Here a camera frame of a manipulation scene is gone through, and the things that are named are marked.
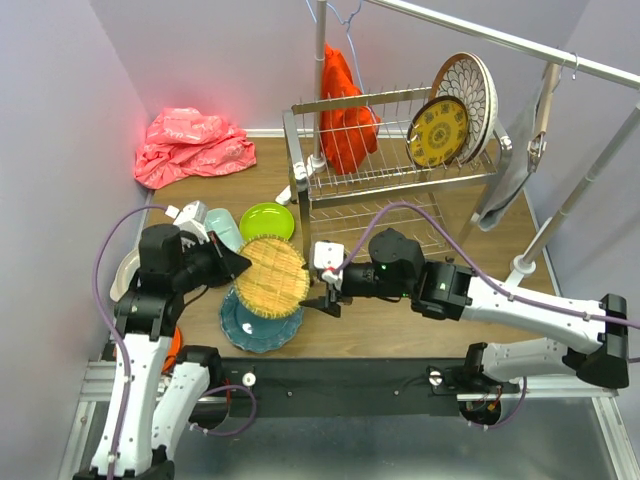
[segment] metal pole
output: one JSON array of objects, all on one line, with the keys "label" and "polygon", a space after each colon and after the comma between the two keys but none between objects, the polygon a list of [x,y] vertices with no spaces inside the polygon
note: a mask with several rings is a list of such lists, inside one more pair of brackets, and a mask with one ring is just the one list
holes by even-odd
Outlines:
[{"label": "metal pole", "polygon": [[[314,100],[322,100],[322,73],[324,72],[324,36],[327,26],[327,0],[316,2],[316,72],[315,72],[315,92]],[[320,150],[320,116],[321,112],[316,112],[313,117],[313,158],[321,159]]]},{"label": "metal pole", "polygon": [[564,65],[576,71],[603,78],[626,87],[635,89],[640,88],[640,76],[602,63],[587,60],[586,58],[578,57],[575,53],[565,52],[557,48],[548,47],[541,43],[525,40],[523,38],[516,37],[515,35],[510,35],[499,30],[494,30],[493,28],[467,22],[466,20],[460,20],[459,18],[445,15],[428,8],[419,7],[402,0],[367,0],[367,2],[396,12],[404,13],[421,20],[426,20],[427,22],[435,23],[436,25],[440,25],[457,32],[483,38],[490,42],[497,43],[498,45],[513,48],[514,50],[531,55],[532,57],[556,63],[558,65]]},{"label": "metal pole", "polygon": [[582,195],[584,195],[589,187],[593,185],[602,170],[605,169],[611,159],[616,155],[616,153],[618,153],[618,150],[620,150],[620,148],[625,144],[638,125],[640,125],[640,103],[635,106],[631,115],[629,115],[625,120],[620,129],[616,132],[611,141],[593,163],[587,174],[562,204],[560,209],[553,215],[553,217],[551,217],[551,220],[544,225],[534,241],[529,245],[527,251],[524,252],[524,256],[522,258],[523,263],[530,265],[538,255],[540,255],[542,249],[549,242],[549,239],[553,236],[556,230],[558,230],[560,225],[562,225],[562,222],[564,222],[569,216],[569,213],[571,213],[573,207],[578,203],[578,200],[580,200]]}]

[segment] orange bag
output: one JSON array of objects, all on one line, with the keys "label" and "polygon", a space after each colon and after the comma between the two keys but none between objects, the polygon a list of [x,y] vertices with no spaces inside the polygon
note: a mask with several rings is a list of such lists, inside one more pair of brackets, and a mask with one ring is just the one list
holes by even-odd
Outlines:
[{"label": "orange bag", "polygon": [[[325,45],[324,56],[322,98],[361,95],[360,89],[353,84],[351,71],[340,50]],[[378,128],[374,123],[380,123],[380,118],[368,107],[322,112],[320,140],[324,154],[336,172],[341,175],[354,173],[367,152],[373,153],[378,149]]]}]

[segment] wooden tabletop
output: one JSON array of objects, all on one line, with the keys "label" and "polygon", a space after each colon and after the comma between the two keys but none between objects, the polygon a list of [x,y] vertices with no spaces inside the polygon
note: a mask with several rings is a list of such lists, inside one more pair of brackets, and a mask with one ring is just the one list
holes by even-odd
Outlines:
[{"label": "wooden tabletop", "polygon": [[[287,184],[287,156],[282,138],[253,139],[258,164],[225,177],[190,177],[168,185],[154,194],[153,203],[182,207],[201,200],[211,208],[228,209],[236,222],[252,205],[271,202]],[[481,187],[455,190],[437,195],[449,230],[457,233],[473,209]],[[297,206],[289,210],[299,226]],[[167,222],[161,212],[153,211],[149,224]],[[491,232],[474,229],[464,244],[467,253],[489,275],[505,279],[509,262],[524,251],[535,228],[524,196],[520,196],[500,224]],[[301,248],[296,230],[292,242]],[[544,262],[523,287],[553,293]],[[234,347],[220,329],[218,311],[228,287],[213,289],[190,305],[180,318],[186,344],[217,347],[224,357],[251,356]],[[322,290],[312,289],[317,296]],[[296,336],[281,349],[263,355],[274,357],[461,357],[470,343],[509,343],[535,338],[536,335],[491,323],[437,321],[412,312],[408,302],[390,304],[377,299],[355,299],[336,319],[307,309]]]}]

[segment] pink plastic bag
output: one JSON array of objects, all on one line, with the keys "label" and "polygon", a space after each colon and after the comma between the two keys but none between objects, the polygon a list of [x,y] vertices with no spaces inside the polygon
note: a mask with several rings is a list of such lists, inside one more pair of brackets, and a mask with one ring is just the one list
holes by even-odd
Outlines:
[{"label": "pink plastic bag", "polygon": [[134,177],[158,189],[190,175],[228,175],[255,164],[255,146],[241,128],[195,108],[165,108],[136,150]]}]

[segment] green plate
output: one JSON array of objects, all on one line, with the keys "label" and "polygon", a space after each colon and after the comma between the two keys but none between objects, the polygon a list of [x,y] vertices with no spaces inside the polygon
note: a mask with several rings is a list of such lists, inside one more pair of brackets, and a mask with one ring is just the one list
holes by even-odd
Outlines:
[{"label": "green plate", "polygon": [[277,235],[289,240],[295,229],[291,212],[278,203],[259,203],[244,212],[240,233],[245,242],[258,235]]}]

